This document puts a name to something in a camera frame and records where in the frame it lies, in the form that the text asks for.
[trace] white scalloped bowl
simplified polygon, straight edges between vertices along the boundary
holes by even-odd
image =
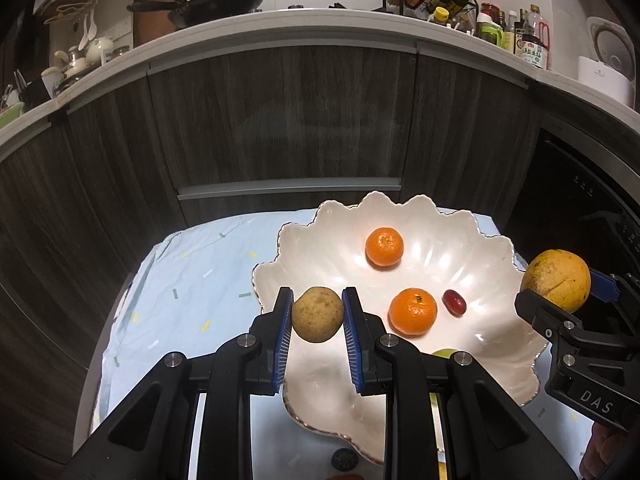
[[[402,260],[390,270],[373,268],[364,253],[367,236],[381,226],[395,228],[404,240]],[[275,261],[258,264],[253,273],[265,312],[273,309],[281,286],[292,288],[296,299],[312,286],[338,295],[355,286],[363,310],[380,316],[388,332],[394,332],[386,315],[393,297],[405,288],[423,288],[436,299],[438,315],[425,335],[411,341],[422,352],[471,353],[523,405],[540,389],[533,364],[546,341],[515,312],[521,279],[511,241],[484,236],[469,211],[440,213],[424,195],[394,204],[380,192],[357,206],[324,202],[308,226],[283,225]],[[448,288],[466,300],[460,318],[442,304]],[[284,403],[306,428],[342,437],[372,462],[384,460],[385,399],[356,394],[343,330],[322,344],[292,333]]]

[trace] table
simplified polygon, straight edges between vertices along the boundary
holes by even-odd
[[[211,353],[233,336],[247,332],[260,314],[252,269],[275,258],[281,225],[308,224],[315,212],[224,218],[174,233],[156,245],[116,311],[102,359],[93,429],[164,354],[180,351],[191,358]],[[499,234],[490,217],[476,215],[476,219],[484,234]],[[548,378],[549,365],[547,348],[535,365],[542,383]],[[203,397],[196,414],[190,479],[195,478]],[[544,391],[524,411],[577,473],[591,421]],[[252,397],[251,417],[255,480],[324,480],[338,473],[330,457],[347,444],[299,426],[287,414],[280,396]],[[353,472],[366,480],[382,478],[382,468],[364,459]]]

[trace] orange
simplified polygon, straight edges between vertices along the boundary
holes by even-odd
[[[406,288],[391,301],[389,321],[405,335],[422,335],[436,321],[436,300],[421,288]]]
[[[392,227],[379,227],[365,243],[367,258],[379,267],[395,265],[404,253],[404,242],[400,233]]]

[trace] silver bolt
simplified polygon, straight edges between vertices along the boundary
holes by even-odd
[[[457,362],[460,366],[469,366],[474,359],[471,357],[471,354],[466,352],[456,352],[453,354],[453,360]]]
[[[253,334],[242,334],[236,339],[236,342],[243,348],[249,348],[249,346],[255,345],[255,341],[255,335]]]
[[[380,336],[380,344],[382,346],[391,348],[393,346],[396,346],[399,342],[400,340],[395,334],[383,334]]]
[[[169,368],[175,368],[182,362],[182,354],[180,352],[171,352],[164,356],[164,365]]]

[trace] wok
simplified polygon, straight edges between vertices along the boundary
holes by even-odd
[[[170,10],[168,18],[177,28],[191,27],[229,16],[245,14],[258,8],[263,0],[173,0],[172,2],[135,2],[130,12]]]

